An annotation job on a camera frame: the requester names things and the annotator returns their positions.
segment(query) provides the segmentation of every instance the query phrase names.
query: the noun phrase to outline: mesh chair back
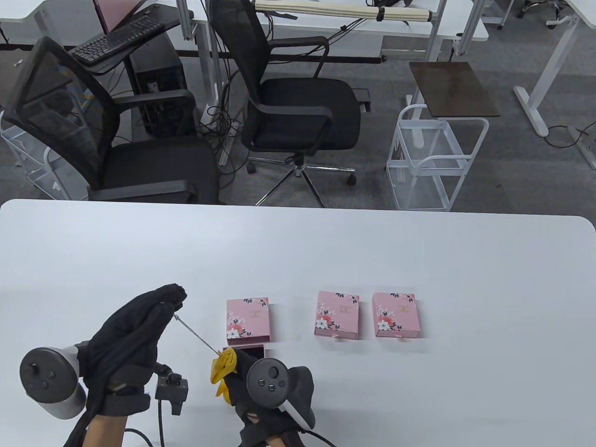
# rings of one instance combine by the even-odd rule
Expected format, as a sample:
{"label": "mesh chair back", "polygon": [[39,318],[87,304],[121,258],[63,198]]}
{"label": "mesh chair back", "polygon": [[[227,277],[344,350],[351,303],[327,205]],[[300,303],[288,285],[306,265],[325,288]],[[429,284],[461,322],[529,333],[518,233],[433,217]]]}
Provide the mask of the mesh chair back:
{"label": "mesh chair back", "polygon": [[269,45],[249,0],[211,0],[209,21],[231,53],[252,100],[269,61]]}
{"label": "mesh chair back", "polygon": [[52,148],[97,189],[120,125],[113,110],[110,95],[95,78],[43,37],[22,69],[5,119]]}

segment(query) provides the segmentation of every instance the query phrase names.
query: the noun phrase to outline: computer monitor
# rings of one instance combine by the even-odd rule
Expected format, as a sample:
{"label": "computer monitor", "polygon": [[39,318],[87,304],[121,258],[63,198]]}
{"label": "computer monitor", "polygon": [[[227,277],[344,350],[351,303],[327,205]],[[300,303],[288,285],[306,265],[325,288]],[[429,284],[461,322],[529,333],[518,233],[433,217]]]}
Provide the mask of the computer monitor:
{"label": "computer monitor", "polygon": [[93,0],[104,33],[132,15],[146,0]]}

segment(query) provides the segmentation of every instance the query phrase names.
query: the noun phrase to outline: computer tower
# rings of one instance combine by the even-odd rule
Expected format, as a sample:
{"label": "computer tower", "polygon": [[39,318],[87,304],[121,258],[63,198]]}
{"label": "computer tower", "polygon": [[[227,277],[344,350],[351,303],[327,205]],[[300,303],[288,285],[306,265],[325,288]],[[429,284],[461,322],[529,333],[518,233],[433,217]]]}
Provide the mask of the computer tower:
{"label": "computer tower", "polygon": [[[187,88],[182,62],[166,33],[156,36],[133,52],[131,63],[142,94]],[[141,108],[145,131],[156,138],[175,136],[183,118],[178,101]],[[194,116],[190,116],[180,135],[196,134]]]}

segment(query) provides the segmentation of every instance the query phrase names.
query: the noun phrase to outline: hand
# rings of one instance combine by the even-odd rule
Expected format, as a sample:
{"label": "hand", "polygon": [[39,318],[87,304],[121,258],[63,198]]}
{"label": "hand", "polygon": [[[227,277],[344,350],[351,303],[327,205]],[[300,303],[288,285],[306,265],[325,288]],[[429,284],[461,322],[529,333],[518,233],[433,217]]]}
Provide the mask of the hand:
{"label": "hand", "polygon": [[157,342],[186,296],[176,284],[139,295],[88,342],[81,375],[89,389],[90,417],[128,416],[149,408],[144,386],[157,361]]}
{"label": "hand", "polygon": [[234,351],[237,356],[236,372],[226,375],[224,381],[230,404],[244,422],[244,430],[240,432],[242,447],[261,447],[266,443],[280,447],[284,447],[284,444],[286,447],[303,447],[298,435],[300,426],[291,416],[279,409],[263,408],[250,397],[246,377],[257,359],[241,349]]}

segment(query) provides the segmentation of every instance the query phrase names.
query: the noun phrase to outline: yellow cloth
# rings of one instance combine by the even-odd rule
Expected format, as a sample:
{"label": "yellow cloth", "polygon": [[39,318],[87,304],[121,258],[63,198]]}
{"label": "yellow cloth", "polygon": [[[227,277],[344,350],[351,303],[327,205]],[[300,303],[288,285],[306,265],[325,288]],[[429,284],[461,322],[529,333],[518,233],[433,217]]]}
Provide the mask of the yellow cloth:
{"label": "yellow cloth", "polygon": [[220,397],[223,395],[223,399],[230,405],[232,404],[229,400],[229,390],[225,384],[224,377],[229,373],[234,373],[236,371],[237,361],[236,351],[229,347],[223,352],[220,352],[219,357],[214,359],[211,363],[211,383],[215,385],[219,382],[219,387],[215,396]]}

